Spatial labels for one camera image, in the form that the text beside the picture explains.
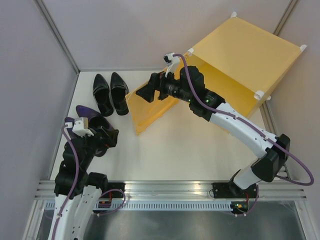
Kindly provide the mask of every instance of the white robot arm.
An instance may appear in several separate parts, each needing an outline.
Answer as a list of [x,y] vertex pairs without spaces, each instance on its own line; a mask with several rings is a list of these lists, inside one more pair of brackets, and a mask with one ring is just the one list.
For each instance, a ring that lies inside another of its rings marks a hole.
[[[168,96],[183,100],[189,103],[189,108],[194,114],[228,130],[254,152],[258,160],[238,171],[230,180],[230,188],[235,194],[237,191],[244,191],[260,181],[272,182],[288,156],[267,139],[279,144],[286,150],[290,147],[290,139],[284,134],[278,137],[267,132],[239,114],[223,97],[205,87],[204,75],[195,66],[187,67],[188,76],[186,69],[182,68],[179,74],[180,79],[176,80],[174,71],[180,62],[178,56],[169,53],[164,56],[164,60],[168,64],[166,73],[153,73],[147,85],[138,89],[136,94],[149,103],[154,100],[155,91],[159,91],[158,100],[164,100]],[[218,111],[208,110],[203,104],[199,103],[190,88],[188,77],[190,77],[193,90],[200,101]],[[219,111],[230,113],[230,116],[219,113]],[[257,133],[253,128],[263,132],[264,136]]]

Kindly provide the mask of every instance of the shoe insole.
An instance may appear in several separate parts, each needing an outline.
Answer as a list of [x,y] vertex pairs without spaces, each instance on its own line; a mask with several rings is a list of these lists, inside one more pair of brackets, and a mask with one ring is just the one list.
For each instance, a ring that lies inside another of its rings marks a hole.
[[89,125],[93,128],[97,128],[99,126],[104,126],[106,129],[109,129],[109,124],[103,116],[96,116],[90,119]]
[[114,88],[111,90],[112,100],[114,102],[121,102],[125,99],[126,90],[122,88]]
[[97,91],[94,95],[98,104],[105,104],[106,100],[108,99],[108,96],[109,94],[107,89],[101,89]]

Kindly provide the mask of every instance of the metal floor panel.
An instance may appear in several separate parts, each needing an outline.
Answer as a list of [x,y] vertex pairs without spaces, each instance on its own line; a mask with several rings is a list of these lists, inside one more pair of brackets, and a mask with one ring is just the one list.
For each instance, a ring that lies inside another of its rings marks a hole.
[[[53,210],[37,239],[47,240]],[[293,202],[258,202],[246,217],[219,211],[119,211],[89,220],[84,240],[305,240]]]

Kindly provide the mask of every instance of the cable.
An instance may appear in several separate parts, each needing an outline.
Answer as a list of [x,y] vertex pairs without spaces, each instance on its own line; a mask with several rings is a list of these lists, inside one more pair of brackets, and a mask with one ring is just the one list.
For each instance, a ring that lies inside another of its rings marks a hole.
[[72,149],[72,152],[73,152],[73,155],[74,155],[74,159],[75,159],[75,175],[74,175],[74,180],[73,180],[73,184],[70,188],[70,191],[68,193],[68,195],[66,196],[61,208],[60,208],[60,211],[58,212],[57,214],[57,219],[55,220],[55,223],[54,223],[54,227],[53,227],[53,231],[52,231],[52,238],[51,240],[55,240],[55,237],[56,237],[56,232],[57,232],[57,228],[58,228],[58,223],[59,223],[59,220],[60,220],[60,217],[62,216],[62,212],[72,194],[72,192],[74,191],[76,185],[77,185],[77,180],[78,180],[78,176],[79,176],[79,159],[78,159],[78,155],[77,155],[77,151],[75,149],[75,146],[73,145],[73,143],[71,142],[71,139],[68,137],[68,135],[66,134],[65,132],[65,129],[68,125],[64,125],[61,130],[62,130],[62,134],[63,136],[65,137],[65,139],[67,140],[67,142],[69,143],[71,149]]
[[246,195],[246,200],[245,200],[244,204],[247,204],[249,202],[249,193],[246,191],[245,195]]
[[214,113],[220,113],[220,114],[224,114],[227,115],[229,117],[232,117],[234,119],[237,119],[241,122],[243,122],[244,124],[246,124],[247,126],[249,126],[250,128],[252,128],[255,132],[257,132],[258,134],[260,134],[260,136],[262,136],[264,139],[266,139],[269,143],[273,144],[274,146],[276,146],[278,149],[280,149],[282,152],[284,152],[286,155],[290,156],[291,158],[293,158],[301,167],[303,167],[303,169],[307,172],[307,174],[310,177],[310,182],[298,182],[298,181],[294,181],[291,179],[288,179],[286,177],[283,176],[279,176],[276,175],[277,178],[282,179],[284,181],[293,183],[293,184],[297,184],[297,185],[301,185],[301,186],[311,186],[312,184],[314,184],[315,179],[313,174],[311,173],[311,171],[308,169],[308,167],[299,159],[297,158],[295,155],[293,155],[291,152],[287,151],[286,149],[284,149],[282,146],[280,146],[279,144],[277,144],[276,142],[272,141],[271,139],[269,139],[262,131],[260,131],[259,129],[257,129],[254,125],[252,125],[250,122],[246,121],[245,119],[241,118],[241,117],[237,117],[236,115],[230,113],[230,112],[226,112],[226,111],[222,111],[213,107],[209,107],[207,106],[205,103],[203,103],[201,101],[201,99],[199,98],[199,96],[197,95],[194,86],[192,85],[191,82],[191,78],[190,78],[190,74],[189,74],[189,70],[188,70],[188,65],[186,62],[185,57],[182,54],[179,53],[175,53],[173,55],[173,57],[180,57],[183,61],[183,65],[184,65],[184,69],[185,69],[185,74],[186,74],[186,78],[188,80],[191,92],[193,94],[193,96],[195,97],[195,99],[198,101],[198,103],[203,106],[204,108],[214,112]]
[[210,195],[210,197],[215,198],[214,196],[212,196],[212,195],[211,195],[211,193],[210,193],[211,191],[213,192],[214,190],[213,190],[213,189],[211,189],[211,190],[209,191],[209,195]]
[[230,212],[224,212],[224,214],[228,214],[228,215],[233,215],[235,217],[242,217],[242,216],[247,216],[248,213],[250,213],[256,206],[256,203],[258,201],[258,198],[259,198],[259,185],[257,184],[256,185],[256,196],[255,196],[255,199],[254,199],[254,202],[253,202],[253,205],[251,208],[248,209],[248,211],[246,211],[246,213],[241,213],[241,214],[233,214],[233,213],[230,213]]
[[248,210],[247,211],[242,211],[239,207],[237,208],[240,212],[244,213],[244,214],[247,214]]
[[105,194],[108,194],[110,192],[119,192],[119,193],[122,193],[123,195],[123,201],[122,203],[120,204],[120,206],[118,206],[116,209],[112,210],[112,211],[105,211],[105,212],[100,212],[100,213],[95,213],[95,215],[97,215],[98,217],[99,216],[104,216],[104,215],[109,215],[109,214],[112,214],[112,213],[115,213],[116,211],[118,211],[119,209],[121,209],[124,205],[125,205],[125,202],[126,202],[126,195],[125,193],[121,190],[121,189],[110,189],[104,193],[102,193],[101,197]]

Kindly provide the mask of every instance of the black shoe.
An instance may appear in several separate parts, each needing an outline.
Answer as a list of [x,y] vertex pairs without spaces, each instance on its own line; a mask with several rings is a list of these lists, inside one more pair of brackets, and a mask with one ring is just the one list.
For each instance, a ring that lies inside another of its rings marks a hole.
[[129,113],[125,96],[129,93],[129,89],[125,81],[113,72],[111,75],[111,97],[114,108],[118,115],[123,116]]
[[93,97],[98,105],[100,113],[108,117],[114,113],[114,109],[111,105],[109,98],[110,88],[107,81],[100,74],[97,74],[93,82]]

